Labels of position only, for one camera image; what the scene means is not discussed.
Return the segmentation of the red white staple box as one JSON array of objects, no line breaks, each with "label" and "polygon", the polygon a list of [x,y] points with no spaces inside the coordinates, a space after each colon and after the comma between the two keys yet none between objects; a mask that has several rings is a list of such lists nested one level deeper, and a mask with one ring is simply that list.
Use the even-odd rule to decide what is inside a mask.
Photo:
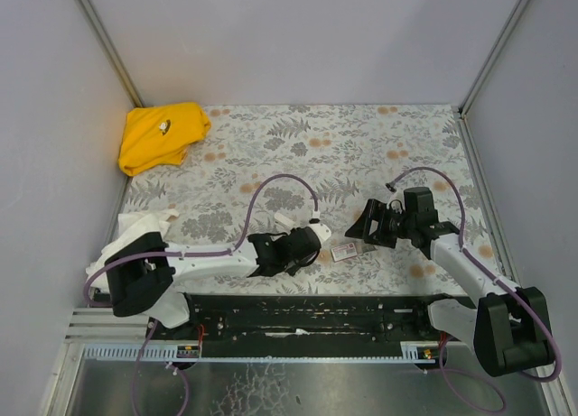
[{"label": "red white staple box", "polygon": [[338,245],[331,249],[331,257],[335,263],[355,258],[361,254],[374,252],[376,247],[360,243]]}]

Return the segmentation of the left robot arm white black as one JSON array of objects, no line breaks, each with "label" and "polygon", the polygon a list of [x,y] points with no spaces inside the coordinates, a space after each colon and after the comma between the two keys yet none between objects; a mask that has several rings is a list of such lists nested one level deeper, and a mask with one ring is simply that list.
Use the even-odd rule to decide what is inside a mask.
[{"label": "left robot arm white black", "polygon": [[113,314],[145,314],[166,328],[190,320],[182,286],[202,278],[291,276],[314,262],[331,230],[315,220],[287,233],[247,236],[239,247],[170,245],[160,232],[148,232],[105,261]]}]

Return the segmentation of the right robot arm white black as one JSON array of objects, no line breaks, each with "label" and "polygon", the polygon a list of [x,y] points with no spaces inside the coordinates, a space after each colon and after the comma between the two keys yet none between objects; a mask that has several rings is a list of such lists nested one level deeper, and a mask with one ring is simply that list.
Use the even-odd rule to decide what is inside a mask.
[{"label": "right robot arm white black", "polygon": [[399,207],[369,200],[345,235],[387,248],[408,240],[450,274],[473,305],[434,302],[428,307],[430,323],[466,343],[487,374],[523,372],[556,360],[544,294],[483,272],[480,261],[464,253],[458,227],[440,221],[428,188],[405,190]]}]

